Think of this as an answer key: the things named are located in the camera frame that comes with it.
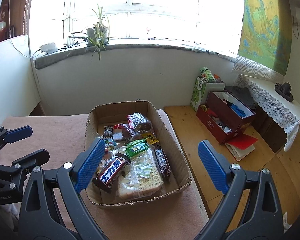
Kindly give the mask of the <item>chinese Snickers bar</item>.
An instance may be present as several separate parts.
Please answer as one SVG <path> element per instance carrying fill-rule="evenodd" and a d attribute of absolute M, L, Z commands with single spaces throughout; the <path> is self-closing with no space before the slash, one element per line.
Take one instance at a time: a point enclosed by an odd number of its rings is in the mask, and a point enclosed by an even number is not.
<path fill-rule="evenodd" d="M 106 193 L 111 193 L 112 184 L 117 179 L 120 172 L 127 165 L 131 164 L 131 160 L 122 153 L 113 155 L 102 170 L 92 179 L 92 183 Z"/>

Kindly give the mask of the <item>red clear bag brown pastry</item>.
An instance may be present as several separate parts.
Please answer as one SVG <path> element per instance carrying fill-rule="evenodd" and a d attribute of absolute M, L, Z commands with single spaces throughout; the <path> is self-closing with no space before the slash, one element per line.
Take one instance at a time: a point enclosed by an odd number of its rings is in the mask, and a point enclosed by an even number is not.
<path fill-rule="evenodd" d="M 113 126 L 113 129 L 121 130 L 124 140 L 128 143 L 136 140 L 146 140 L 138 131 L 130 128 L 127 124 L 116 124 Z"/>

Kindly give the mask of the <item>green small snack packet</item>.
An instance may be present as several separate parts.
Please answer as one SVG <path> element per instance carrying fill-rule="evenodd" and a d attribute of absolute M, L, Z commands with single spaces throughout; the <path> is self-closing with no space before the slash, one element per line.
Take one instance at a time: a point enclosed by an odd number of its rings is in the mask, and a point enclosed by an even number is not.
<path fill-rule="evenodd" d="M 149 149 L 149 145 L 145 140 L 135 140 L 127 144 L 126 155 L 129 159 L 133 158 L 137 154 Z"/>

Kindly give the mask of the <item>blue Snickers bar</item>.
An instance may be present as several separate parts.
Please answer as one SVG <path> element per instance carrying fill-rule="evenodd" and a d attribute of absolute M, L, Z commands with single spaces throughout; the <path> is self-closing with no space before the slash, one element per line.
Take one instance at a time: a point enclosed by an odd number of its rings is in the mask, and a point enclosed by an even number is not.
<path fill-rule="evenodd" d="M 166 154 L 159 143 L 154 144 L 154 154 L 158 163 L 160 173 L 166 183 L 170 182 L 171 168 Z"/>

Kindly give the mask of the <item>packaged sliced bread loaf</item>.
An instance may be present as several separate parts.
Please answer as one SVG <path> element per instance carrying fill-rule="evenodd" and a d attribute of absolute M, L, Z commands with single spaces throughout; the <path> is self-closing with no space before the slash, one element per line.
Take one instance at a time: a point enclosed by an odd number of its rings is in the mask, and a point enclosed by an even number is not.
<path fill-rule="evenodd" d="M 138 153 L 119 173 L 112 203 L 148 199 L 166 193 L 164 180 L 157 168 L 151 148 Z"/>

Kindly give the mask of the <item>yellow candy packet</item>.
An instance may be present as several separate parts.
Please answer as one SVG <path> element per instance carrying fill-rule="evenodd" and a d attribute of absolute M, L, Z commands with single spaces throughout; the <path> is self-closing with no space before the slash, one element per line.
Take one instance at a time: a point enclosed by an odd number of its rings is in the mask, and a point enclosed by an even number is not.
<path fill-rule="evenodd" d="M 146 142 L 150 145 L 156 144 L 159 142 L 157 137 L 152 133 L 142 133 L 142 138 L 146 140 Z"/>

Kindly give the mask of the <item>dark brown snack packet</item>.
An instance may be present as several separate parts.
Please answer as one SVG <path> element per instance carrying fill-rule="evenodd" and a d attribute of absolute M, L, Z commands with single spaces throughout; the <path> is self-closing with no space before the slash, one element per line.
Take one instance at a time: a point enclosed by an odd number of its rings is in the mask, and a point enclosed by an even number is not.
<path fill-rule="evenodd" d="M 103 129 L 103 140 L 113 140 L 114 126 L 107 125 Z"/>

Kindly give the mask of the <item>red booklet on floor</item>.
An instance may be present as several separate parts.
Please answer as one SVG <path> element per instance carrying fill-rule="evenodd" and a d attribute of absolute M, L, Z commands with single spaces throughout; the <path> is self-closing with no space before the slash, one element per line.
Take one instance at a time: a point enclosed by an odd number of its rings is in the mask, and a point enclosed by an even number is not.
<path fill-rule="evenodd" d="M 258 141 L 257 138 L 251 137 L 247 134 L 239 133 L 232 137 L 225 143 L 225 146 L 234 156 L 237 161 L 242 160 L 255 149 L 254 143 Z"/>

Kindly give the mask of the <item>dark red shoe box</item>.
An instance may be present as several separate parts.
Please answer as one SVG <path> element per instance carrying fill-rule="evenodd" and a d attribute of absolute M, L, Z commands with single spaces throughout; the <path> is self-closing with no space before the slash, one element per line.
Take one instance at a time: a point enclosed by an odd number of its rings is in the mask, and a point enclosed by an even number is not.
<path fill-rule="evenodd" d="M 197 111 L 198 119 L 220 144 L 244 132 L 255 115 L 254 111 L 227 91 L 210 92 L 206 104 L 199 106 Z"/>

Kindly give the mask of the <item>brown cardboard box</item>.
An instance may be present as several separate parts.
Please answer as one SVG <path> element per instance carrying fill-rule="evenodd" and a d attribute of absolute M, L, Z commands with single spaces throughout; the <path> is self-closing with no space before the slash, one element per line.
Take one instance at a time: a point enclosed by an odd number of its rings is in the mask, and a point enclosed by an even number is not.
<path fill-rule="evenodd" d="M 105 147 L 86 193 L 100 208 L 153 202 L 184 191 L 192 183 L 182 150 L 149 101 L 93 108 L 84 148 L 95 139 L 101 139 Z"/>

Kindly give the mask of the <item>green paper bag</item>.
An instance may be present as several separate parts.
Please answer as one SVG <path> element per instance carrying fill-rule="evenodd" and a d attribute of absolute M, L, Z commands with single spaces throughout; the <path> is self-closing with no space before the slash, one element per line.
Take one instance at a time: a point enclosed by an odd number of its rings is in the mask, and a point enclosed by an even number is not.
<path fill-rule="evenodd" d="M 224 88 L 225 83 L 218 75 L 212 74 L 207 67 L 200 68 L 200 75 L 194 84 L 190 106 L 197 112 L 199 106 L 206 103 L 210 92 L 223 91 Z"/>

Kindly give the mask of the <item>white lace tablecloth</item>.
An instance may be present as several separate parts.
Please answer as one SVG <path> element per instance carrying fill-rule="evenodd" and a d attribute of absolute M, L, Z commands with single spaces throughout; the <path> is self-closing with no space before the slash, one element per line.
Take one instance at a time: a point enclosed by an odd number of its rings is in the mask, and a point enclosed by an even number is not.
<path fill-rule="evenodd" d="M 257 104 L 284 129 L 287 136 L 284 150 L 290 150 L 300 132 L 300 104 L 284 99 L 275 91 L 275 84 L 268 80 L 240 74 L 234 84 L 247 88 Z"/>

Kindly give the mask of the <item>dark teapot ornament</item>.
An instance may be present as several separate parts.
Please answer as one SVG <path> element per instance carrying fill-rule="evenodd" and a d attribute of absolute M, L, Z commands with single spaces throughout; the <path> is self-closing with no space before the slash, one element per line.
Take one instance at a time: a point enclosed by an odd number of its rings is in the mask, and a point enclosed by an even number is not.
<path fill-rule="evenodd" d="M 285 82 L 284 84 L 275 84 L 275 91 L 289 102 L 293 102 L 294 100 L 293 94 L 291 93 L 291 89 L 292 88 L 289 82 Z"/>

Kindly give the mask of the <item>potted spider plant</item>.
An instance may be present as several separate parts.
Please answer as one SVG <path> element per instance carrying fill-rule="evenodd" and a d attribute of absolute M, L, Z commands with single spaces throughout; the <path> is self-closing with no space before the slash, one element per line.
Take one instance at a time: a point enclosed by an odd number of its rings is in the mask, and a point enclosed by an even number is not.
<path fill-rule="evenodd" d="M 101 51 L 106 50 L 110 40 L 110 21 L 108 14 L 103 12 L 103 7 L 97 5 L 97 10 L 91 8 L 97 17 L 97 22 L 93 24 L 90 31 L 87 29 L 87 40 L 95 47 L 93 53 L 98 54 L 98 60 L 101 60 Z"/>

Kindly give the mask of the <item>landscape painting scroll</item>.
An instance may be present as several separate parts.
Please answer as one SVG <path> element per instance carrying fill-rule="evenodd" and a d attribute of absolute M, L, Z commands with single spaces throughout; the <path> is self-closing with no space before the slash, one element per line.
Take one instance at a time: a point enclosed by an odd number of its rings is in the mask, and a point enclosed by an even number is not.
<path fill-rule="evenodd" d="M 238 59 L 246 71 L 285 76 L 292 46 L 289 0 L 243 0 L 243 24 Z"/>

